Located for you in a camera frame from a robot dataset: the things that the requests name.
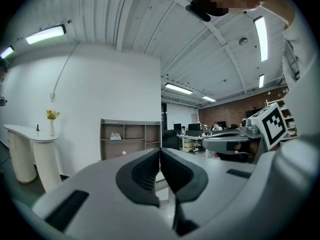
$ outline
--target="desk leg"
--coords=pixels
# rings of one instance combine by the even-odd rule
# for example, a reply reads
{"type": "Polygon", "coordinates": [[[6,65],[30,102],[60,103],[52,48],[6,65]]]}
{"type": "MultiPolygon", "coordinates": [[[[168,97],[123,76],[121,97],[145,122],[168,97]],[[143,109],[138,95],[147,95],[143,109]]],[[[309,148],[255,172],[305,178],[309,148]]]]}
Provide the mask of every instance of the desk leg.
{"type": "Polygon", "coordinates": [[[211,151],[210,151],[210,150],[208,150],[208,149],[205,150],[205,157],[206,157],[206,158],[212,157],[212,154],[211,154],[211,151]]]}
{"type": "Polygon", "coordinates": [[[33,153],[44,190],[45,192],[49,192],[61,183],[56,161],[55,145],[53,142],[33,142],[33,153]]]}
{"type": "Polygon", "coordinates": [[[16,179],[22,184],[33,182],[37,173],[32,160],[30,140],[8,131],[9,151],[16,179]]]}

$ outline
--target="dark floor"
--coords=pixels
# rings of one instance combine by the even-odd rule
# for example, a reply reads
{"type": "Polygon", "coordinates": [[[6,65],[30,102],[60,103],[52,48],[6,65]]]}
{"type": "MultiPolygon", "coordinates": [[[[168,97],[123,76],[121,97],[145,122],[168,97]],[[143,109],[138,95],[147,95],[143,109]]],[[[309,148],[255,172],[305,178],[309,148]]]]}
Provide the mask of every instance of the dark floor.
{"type": "Polygon", "coordinates": [[[20,184],[17,181],[11,159],[6,160],[8,157],[9,151],[0,143],[0,171],[4,173],[4,182],[6,183],[9,193],[12,198],[20,200],[31,208],[36,200],[45,193],[38,172],[34,182],[20,184]]]}

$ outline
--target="ceiling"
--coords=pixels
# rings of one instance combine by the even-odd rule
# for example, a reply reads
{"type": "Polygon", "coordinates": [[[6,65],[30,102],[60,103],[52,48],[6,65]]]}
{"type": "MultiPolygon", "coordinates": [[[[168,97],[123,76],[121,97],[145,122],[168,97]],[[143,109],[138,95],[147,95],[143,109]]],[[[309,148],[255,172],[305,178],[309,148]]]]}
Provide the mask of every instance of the ceiling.
{"type": "Polygon", "coordinates": [[[282,72],[284,23],[258,8],[246,14],[198,20],[185,10],[191,0],[27,0],[9,24],[1,50],[13,45],[13,59],[47,46],[99,43],[117,51],[131,49],[161,59],[162,101],[196,108],[242,99],[278,87],[282,72]],[[253,19],[263,16],[268,59],[260,61],[253,19]],[[65,24],[67,35],[29,45],[25,37],[50,26],[65,24]],[[239,39],[248,42],[239,45],[239,39]],[[265,75],[258,88],[259,75],[265,75]],[[165,88],[166,83],[192,94],[165,88]]]}

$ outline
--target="brick wall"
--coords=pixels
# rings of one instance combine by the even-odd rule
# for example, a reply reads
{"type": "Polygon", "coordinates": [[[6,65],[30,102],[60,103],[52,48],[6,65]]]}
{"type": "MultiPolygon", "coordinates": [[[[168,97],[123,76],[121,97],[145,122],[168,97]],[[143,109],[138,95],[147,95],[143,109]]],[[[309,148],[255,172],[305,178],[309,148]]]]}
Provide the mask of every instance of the brick wall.
{"type": "Polygon", "coordinates": [[[199,109],[199,120],[203,125],[212,126],[214,122],[225,121],[227,127],[230,127],[231,124],[238,126],[241,124],[242,119],[246,117],[246,111],[264,108],[266,100],[274,101],[280,99],[278,94],[284,97],[284,89],[285,87],[271,90],[270,95],[268,95],[268,92],[263,92],[249,98],[199,109]]]}

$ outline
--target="fluorescent light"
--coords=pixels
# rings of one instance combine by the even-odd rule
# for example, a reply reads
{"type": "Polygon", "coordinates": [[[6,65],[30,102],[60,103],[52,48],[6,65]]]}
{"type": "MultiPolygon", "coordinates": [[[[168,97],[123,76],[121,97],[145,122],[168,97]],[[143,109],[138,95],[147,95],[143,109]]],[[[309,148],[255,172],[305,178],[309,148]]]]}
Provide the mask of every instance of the fluorescent light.
{"type": "Polygon", "coordinates": [[[39,42],[44,39],[54,38],[58,36],[63,36],[66,33],[65,25],[61,24],[58,26],[53,26],[42,31],[39,31],[33,35],[30,35],[26,38],[26,41],[29,45],[39,42]]]}
{"type": "Polygon", "coordinates": [[[265,75],[262,74],[259,76],[259,88],[262,88],[264,86],[264,80],[265,80],[265,75]]]}
{"type": "Polygon", "coordinates": [[[268,37],[265,18],[260,16],[256,18],[253,22],[258,33],[261,61],[263,62],[268,59],[268,37]]]}
{"type": "Polygon", "coordinates": [[[166,88],[170,88],[170,89],[173,89],[173,90],[176,90],[176,91],[179,91],[179,92],[183,92],[185,94],[192,94],[192,91],[191,90],[187,90],[187,89],[184,89],[184,88],[181,88],[181,87],[178,87],[176,85],[173,85],[171,83],[167,83],[165,85],[166,88]]]}
{"type": "Polygon", "coordinates": [[[10,45],[7,49],[3,51],[3,53],[0,54],[1,58],[4,59],[9,54],[12,54],[14,52],[14,48],[10,45]]]}
{"type": "Polygon", "coordinates": [[[208,100],[208,101],[211,101],[211,102],[216,102],[215,99],[210,98],[210,97],[207,97],[207,96],[203,96],[202,98],[204,98],[204,99],[206,99],[206,100],[208,100]]]}

